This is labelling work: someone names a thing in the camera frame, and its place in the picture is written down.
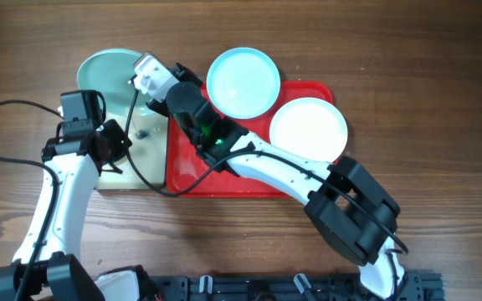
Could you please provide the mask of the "pale green plate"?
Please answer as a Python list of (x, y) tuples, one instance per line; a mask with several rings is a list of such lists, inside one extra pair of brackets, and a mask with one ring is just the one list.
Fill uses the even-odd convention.
[(127, 116), (135, 93), (133, 64), (140, 57), (141, 53), (125, 48), (101, 50), (80, 65), (78, 86), (100, 91), (111, 115)]

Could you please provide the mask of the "white plate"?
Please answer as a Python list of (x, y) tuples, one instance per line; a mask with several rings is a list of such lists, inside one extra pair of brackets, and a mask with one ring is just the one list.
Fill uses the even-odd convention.
[(331, 103), (314, 97), (291, 100), (274, 114), (269, 126), (270, 143), (313, 161), (336, 161), (344, 152), (348, 127)]

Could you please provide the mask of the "green scrubbing sponge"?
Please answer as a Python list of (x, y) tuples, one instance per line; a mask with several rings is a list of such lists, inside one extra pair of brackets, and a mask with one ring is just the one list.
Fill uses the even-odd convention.
[(122, 154), (120, 156), (115, 156), (113, 158), (111, 158), (108, 163), (109, 164), (113, 164), (115, 166), (121, 166), (123, 163), (125, 163), (127, 161), (127, 157), (126, 157), (126, 154)]

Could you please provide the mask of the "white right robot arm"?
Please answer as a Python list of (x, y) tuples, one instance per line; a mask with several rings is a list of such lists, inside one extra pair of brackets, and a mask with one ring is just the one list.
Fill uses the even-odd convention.
[(211, 169), (263, 182), (303, 204), (305, 214), (337, 253), (360, 268), (361, 285), (378, 298), (397, 297), (404, 271), (394, 253), (398, 204), (357, 161), (317, 162), (280, 150), (228, 117), (203, 97), (203, 82), (182, 65), (154, 61), (138, 67), (136, 88), (148, 108), (171, 116)]

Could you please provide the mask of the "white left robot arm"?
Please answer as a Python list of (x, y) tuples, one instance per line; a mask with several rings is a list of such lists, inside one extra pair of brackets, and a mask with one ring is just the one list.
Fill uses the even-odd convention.
[(69, 122), (44, 149), (44, 183), (28, 234), (10, 265), (0, 268), (0, 300), (29, 300), (48, 287), (56, 300), (138, 300), (139, 267), (93, 279), (79, 261), (90, 196), (106, 162), (124, 153), (115, 120), (99, 129)]

